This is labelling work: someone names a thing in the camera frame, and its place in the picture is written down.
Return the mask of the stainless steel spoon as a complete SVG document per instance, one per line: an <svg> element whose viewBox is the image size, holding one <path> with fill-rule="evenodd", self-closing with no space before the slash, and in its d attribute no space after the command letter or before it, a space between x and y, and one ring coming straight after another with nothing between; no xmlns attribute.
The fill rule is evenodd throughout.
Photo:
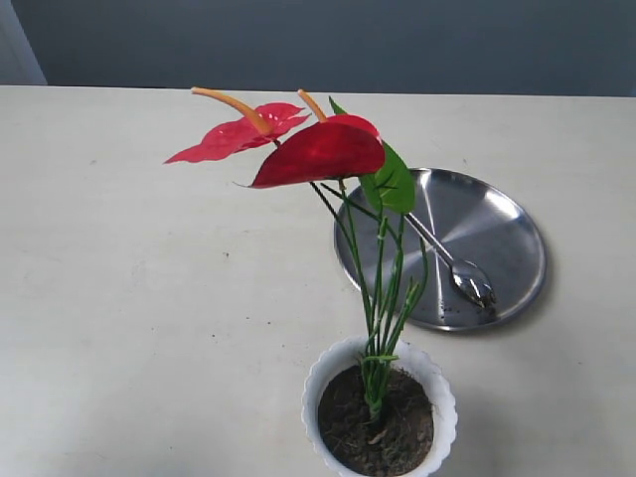
<svg viewBox="0 0 636 477"><path fill-rule="evenodd" d="M408 213L405 218L417 234L426 240L446 263L455 289L474 305L483 309L492 308L497 302L497 297L486 273L477 264L454 257L414 213Z"/></svg>

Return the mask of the round stainless steel plate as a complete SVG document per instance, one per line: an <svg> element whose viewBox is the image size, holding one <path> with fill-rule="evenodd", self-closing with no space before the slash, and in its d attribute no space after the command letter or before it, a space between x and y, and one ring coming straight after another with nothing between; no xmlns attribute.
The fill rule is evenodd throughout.
<svg viewBox="0 0 636 477"><path fill-rule="evenodd" d="M414 169L415 217L454 257L478 265L496 302L481 308L463 298L436 250L420 242L412 226L403 234L400 284L427 280L409 323L449 333L469 333L518 319L541 293L547 249L531 216L495 187L443 169Z"/></svg>

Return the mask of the white scalloped flower pot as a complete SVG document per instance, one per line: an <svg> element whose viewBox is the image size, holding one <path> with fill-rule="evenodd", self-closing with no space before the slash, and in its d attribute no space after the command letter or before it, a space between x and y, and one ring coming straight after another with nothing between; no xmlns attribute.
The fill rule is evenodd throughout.
<svg viewBox="0 0 636 477"><path fill-rule="evenodd" d="M316 454L325 465L339 476L356 476L358 473L342 464L327 448L320 435L318 407L327 386L341 372L357 364L365 350L367 338L354 336L333 344L323 351L311 366L304 382L301 398L301 420L305 433ZM431 403L433 438L423 461L407 477L426 477L436 472L448 457L456 439L458 415L456 399L441 369L431 361L427 353L403 340L397 342L396 366L421 384Z"/></svg>

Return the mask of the red artificial anthurium flower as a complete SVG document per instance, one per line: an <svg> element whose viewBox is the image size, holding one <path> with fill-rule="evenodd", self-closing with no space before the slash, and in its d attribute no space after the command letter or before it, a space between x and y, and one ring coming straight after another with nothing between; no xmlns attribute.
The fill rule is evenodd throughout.
<svg viewBox="0 0 636 477"><path fill-rule="evenodd" d="M252 108L217 90L193 87L191 92L231 107L240 117L213 127L169 163L220 161L273 145L251 188L307 183L324 204L328 194L341 201L345 215L335 222L354 261L368 332L360 362L364 400L370 420L378 421L398 339L427 281L425 276L402 278L406 218L415 206L410 171L372 122L338 104L326 114L303 89L297 94L316 117L313 125L305 123L307 115L292 103Z"/></svg>

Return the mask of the dark potting soil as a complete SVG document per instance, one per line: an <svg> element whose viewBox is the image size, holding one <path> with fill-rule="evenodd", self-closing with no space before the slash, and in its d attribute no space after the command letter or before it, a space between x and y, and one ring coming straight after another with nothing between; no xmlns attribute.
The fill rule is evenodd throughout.
<svg viewBox="0 0 636 477"><path fill-rule="evenodd" d="M365 476L401 476L429 453L434 426L432 404L411 375L392 369L380 417L370 418L360 368L334 378L317 411L323 442L345 467Z"/></svg>

